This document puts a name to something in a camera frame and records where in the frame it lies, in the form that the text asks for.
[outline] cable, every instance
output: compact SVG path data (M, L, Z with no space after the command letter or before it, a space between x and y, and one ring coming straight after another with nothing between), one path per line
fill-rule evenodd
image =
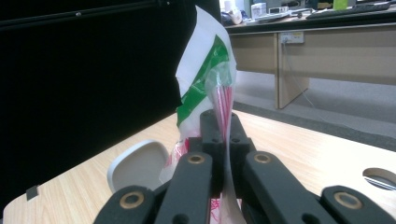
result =
M282 46L283 46L284 51L285 51L286 62L287 62L287 64L288 64L288 67L289 67L289 70L290 70L290 73L291 73L291 77L293 78L294 82L296 83L298 89L299 89L300 92L302 93L302 95L303 95L303 97L305 98L305 100L312 106L312 108L314 108L315 110L318 111L318 113L316 114L316 115L318 116L318 118L321 119L321 120L324 121L324 122L327 122L327 123L335 123L335 124L338 124L338 125L340 125L340 126L344 126L344 127L349 128L349 129L352 129L352 130L357 131L356 129L354 129L354 128L350 127L350 126L347 126L347 125L345 125L345 124L343 124L343 123L339 123L339 122L329 122L327 119L323 118L323 117L319 114L320 111L315 107L315 105L314 105L314 104L309 100L309 98L306 96L305 91L303 91L303 88L300 86L300 83L297 81L297 79L296 79L296 77L295 77L295 75L294 75L294 73L293 73L293 69L292 69L292 66L291 66L291 61L290 61L289 54L288 54L288 50L287 50L287 47L286 47L286 43L288 43L288 39L285 37L285 38L283 38L281 41L282 41Z

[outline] floor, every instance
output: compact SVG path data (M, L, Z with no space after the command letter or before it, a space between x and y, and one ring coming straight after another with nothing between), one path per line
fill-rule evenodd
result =
M274 76L238 71L234 100L396 139L396 86L310 78L304 94L276 110Z

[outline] green stripe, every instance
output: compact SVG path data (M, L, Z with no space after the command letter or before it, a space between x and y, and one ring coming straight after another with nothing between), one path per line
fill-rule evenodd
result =
M228 62L228 52L222 40L216 35L212 48L207 54L194 81L181 98L182 105L177 108L177 127L206 97L205 81L210 69L219 63Z

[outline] gray carpet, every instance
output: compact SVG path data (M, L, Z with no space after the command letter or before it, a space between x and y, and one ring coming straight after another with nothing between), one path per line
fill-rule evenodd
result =
M272 75L238 72L233 108L396 151L396 87L311 78L304 95L276 110L274 86Z

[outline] keyboard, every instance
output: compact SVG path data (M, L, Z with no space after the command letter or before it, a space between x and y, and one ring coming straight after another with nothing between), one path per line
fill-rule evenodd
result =
M319 13L314 13L306 18L308 20L313 20L313 19L322 19L322 18L329 18L329 17L338 17L338 16L346 16L346 15L352 15L352 14L359 14L359 13L365 13L365 12L374 12L374 11L383 11L383 10L388 10L390 4L380 4L380 5L368 5L368 6L363 6L363 7L353 7L349 9L341 9L341 10L335 10L335 11L324 11L324 12L319 12Z

